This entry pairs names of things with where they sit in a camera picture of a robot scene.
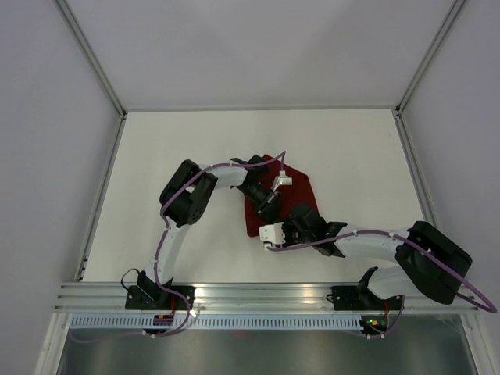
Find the dark red cloth napkin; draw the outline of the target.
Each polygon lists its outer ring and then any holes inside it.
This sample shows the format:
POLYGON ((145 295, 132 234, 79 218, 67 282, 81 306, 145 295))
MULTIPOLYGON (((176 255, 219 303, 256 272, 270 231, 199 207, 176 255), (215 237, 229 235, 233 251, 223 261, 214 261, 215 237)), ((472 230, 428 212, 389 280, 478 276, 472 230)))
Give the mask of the dark red cloth napkin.
MULTIPOLYGON (((256 169, 250 169, 246 181, 257 180, 266 188, 272 190, 273 179, 280 171, 280 162, 272 161, 271 156, 267 154, 263 156, 254 155, 249 162, 251 164, 266 162, 267 164, 256 169)), ((281 186, 276 190, 280 193, 278 205, 280 215, 278 217, 258 216, 253 212, 254 205, 244 196, 246 233, 250 238, 259 235, 261 226, 284 222, 288 218, 290 211, 297 205, 306 203, 319 210, 309 176, 288 165, 284 167, 284 170, 289 177, 292 177, 293 184, 291 186, 281 186)), ((244 185, 240 186, 238 190, 244 194, 244 185)))

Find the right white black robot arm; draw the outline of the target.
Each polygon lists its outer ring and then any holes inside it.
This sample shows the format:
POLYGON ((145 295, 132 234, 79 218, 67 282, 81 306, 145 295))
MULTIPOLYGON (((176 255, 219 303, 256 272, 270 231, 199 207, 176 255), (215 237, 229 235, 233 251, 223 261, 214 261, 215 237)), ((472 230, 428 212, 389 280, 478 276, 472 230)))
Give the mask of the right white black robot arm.
POLYGON ((294 207, 283 223, 286 247, 313 247, 321 255, 339 258, 378 259, 387 268, 373 266, 358 282, 356 297, 367 309, 396 295, 423 295, 450 305, 461 283, 433 260, 460 277, 472 266, 471 256, 425 221, 393 232, 367 230, 346 222, 327 222, 307 204, 294 207))

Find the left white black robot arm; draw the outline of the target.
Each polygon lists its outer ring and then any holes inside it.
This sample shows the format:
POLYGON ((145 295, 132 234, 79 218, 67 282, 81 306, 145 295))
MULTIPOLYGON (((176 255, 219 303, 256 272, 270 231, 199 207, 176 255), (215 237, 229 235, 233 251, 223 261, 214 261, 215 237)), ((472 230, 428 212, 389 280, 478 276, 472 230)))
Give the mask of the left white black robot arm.
POLYGON ((151 263, 137 275, 137 284, 129 292, 149 304, 153 309, 163 309, 170 302, 169 286, 173 268, 188 230, 204 214, 215 190, 237 188, 255 205, 255 212, 265 223, 279 220, 280 193, 275 187, 264 187, 260 179, 269 172, 268 165, 280 164, 278 177, 283 176, 284 156, 264 160, 254 155, 244 161, 233 158, 228 162, 201 166, 187 159, 181 163, 159 197, 159 215, 165 227, 151 263))

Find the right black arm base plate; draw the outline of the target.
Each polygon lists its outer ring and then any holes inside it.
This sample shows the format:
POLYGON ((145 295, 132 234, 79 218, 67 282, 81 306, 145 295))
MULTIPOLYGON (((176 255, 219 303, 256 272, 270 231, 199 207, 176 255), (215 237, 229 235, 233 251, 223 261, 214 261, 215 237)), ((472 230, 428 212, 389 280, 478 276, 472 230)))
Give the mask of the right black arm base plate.
POLYGON ((361 290, 353 285, 334 285, 325 299, 334 305, 336 311, 385 312, 398 311, 402 307, 401 297, 381 299, 372 292, 361 290))

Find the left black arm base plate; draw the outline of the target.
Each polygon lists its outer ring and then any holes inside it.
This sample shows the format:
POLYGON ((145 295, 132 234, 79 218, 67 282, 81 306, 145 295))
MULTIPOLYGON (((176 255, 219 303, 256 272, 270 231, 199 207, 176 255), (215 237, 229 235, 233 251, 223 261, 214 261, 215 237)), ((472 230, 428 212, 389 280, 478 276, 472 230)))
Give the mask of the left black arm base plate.
POLYGON ((173 293, 161 289, 145 292, 137 285, 130 286, 127 292, 125 310, 181 310, 192 307, 195 300, 193 286, 173 286, 173 293))

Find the aluminium mounting rail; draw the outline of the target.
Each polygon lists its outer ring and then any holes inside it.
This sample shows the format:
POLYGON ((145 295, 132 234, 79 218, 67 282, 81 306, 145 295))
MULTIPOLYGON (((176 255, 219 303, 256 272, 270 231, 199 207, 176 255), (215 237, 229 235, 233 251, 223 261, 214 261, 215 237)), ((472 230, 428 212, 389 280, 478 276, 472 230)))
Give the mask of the aluminium mounting rail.
MULTIPOLYGON (((198 313, 328 314, 353 313, 327 301, 333 289, 348 283, 187 283, 198 313)), ((56 292, 55 313, 121 313, 131 299, 131 283, 70 282, 56 292)))

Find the left aluminium frame post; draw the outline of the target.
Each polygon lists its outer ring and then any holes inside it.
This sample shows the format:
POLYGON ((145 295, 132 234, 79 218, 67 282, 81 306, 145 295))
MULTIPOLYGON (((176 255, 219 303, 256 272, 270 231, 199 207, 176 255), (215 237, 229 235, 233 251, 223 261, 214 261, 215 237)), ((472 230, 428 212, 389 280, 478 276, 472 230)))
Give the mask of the left aluminium frame post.
POLYGON ((97 81, 104 91, 105 96, 117 112, 119 118, 124 118, 127 114, 127 111, 125 110, 116 91, 114 90, 105 70, 102 67, 102 64, 100 63, 94 49, 91 46, 91 43, 89 42, 84 32, 84 29, 80 25, 80 22, 78 21, 74 11, 72 10, 70 3, 67 0, 55 0, 54 4, 67 27, 69 28, 70 33, 72 34, 75 42, 81 50, 84 58, 91 67, 91 70, 97 78, 97 81))

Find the aluminium frame post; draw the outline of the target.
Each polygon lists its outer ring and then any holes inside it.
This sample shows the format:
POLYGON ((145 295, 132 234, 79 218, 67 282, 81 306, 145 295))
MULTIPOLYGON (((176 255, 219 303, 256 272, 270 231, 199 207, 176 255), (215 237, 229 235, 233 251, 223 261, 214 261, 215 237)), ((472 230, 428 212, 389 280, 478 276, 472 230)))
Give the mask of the aluminium frame post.
POLYGON ((446 38, 452 31, 455 22, 460 17, 463 9, 468 3, 467 0, 454 0, 445 14, 444 19, 441 21, 439 28, 437 29, 435 35, 433 36, 431 43, 429 44, 427 50, 425 51, 423 58, 421 59, 415 73, 412 75, 408 85, 406 86, 398 104, 394 108, 394 115, 400 117, 404 109, 408 106, 410 100, 415 94, 421 80, 430 69, 432 62, 437 57, 446 38))
POLYGON ((70 3, 67 0, 55 0, 54 4, 67 27, 69 28, 70 33, 72 34, 75 42, 81 50, 84 58, 91 67, 91 70, 97 78, 97 81, 104 91, 105 96, 117 112, 119 118, 124 118, 127 114, 127 111, 125 110, 116 91, 114 90, 105 70, 102 67, 102 64, 100 63, 94 49, 91 46, 91 43, 89 42, 84 32, 84 29, 80 25, 80 22, 78 21, 74 11, 72 10, 70 3))

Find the right aluminium frame post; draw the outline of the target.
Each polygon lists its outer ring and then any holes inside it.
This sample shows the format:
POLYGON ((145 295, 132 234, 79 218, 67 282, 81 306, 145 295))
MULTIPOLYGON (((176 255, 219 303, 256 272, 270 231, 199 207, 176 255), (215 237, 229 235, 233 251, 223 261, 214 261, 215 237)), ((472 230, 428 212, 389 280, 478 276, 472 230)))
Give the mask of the right aluminium frame post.
POLYGON ((455 22, 460 17, 463 9, 468 3, 467 0, 454 0, 445 14, 444 19, 441 21, 439 28, 437 29, 435 35, 433 36, 431 43, 429 44, 427 50, 425 51, 423 58, 421 59, 415 73, 412 75, 408 85, 406 86, 398 104, 394 108, 394 115, 400 117, 404 109, 408 106, 410 100, 415 94, 421 80, 430 69, 432 62, 437 57, 446 38, 452 31, 455 22))

